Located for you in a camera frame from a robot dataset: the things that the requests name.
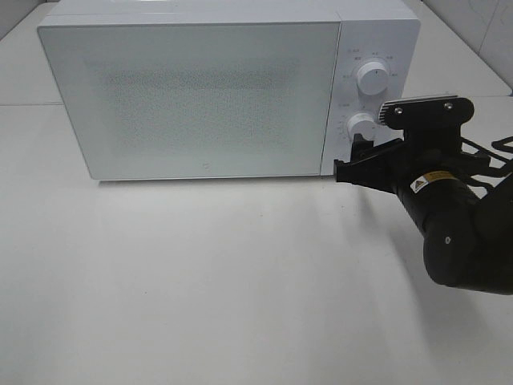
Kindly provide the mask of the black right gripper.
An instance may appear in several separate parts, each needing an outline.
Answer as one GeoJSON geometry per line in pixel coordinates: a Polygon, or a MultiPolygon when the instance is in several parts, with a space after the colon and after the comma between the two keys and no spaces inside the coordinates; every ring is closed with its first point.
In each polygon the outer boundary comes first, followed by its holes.
{"type": "Polygon", "coordinates": [[[469,189],[481,173],[481,151],[463,151],[460,127],[475,113],[474,104],[457,95],[432,95],[384,102],[378,122],[404,137],[374,146],[362,134],[353,138],[350,161],[335,160],[338,183],[355,184],[402,201],[415,197],[476,201],[469,189]],[[443,128],[441,130],[421,130],[443,128]]]}

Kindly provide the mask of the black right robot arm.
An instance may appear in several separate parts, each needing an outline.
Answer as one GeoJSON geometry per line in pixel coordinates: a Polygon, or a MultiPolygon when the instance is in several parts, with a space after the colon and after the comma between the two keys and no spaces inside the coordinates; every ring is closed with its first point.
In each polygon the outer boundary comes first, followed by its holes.
{"type": "Polygon", "coordinates": [[[457,95],[391,100],[378,120],[402,132],[373,145],[357,135],[336,181],[398,197],[423,236],[426,272],[437,284],[512,292],[512,139],[472,144],[461,127],[474,104],[457,95]]]}

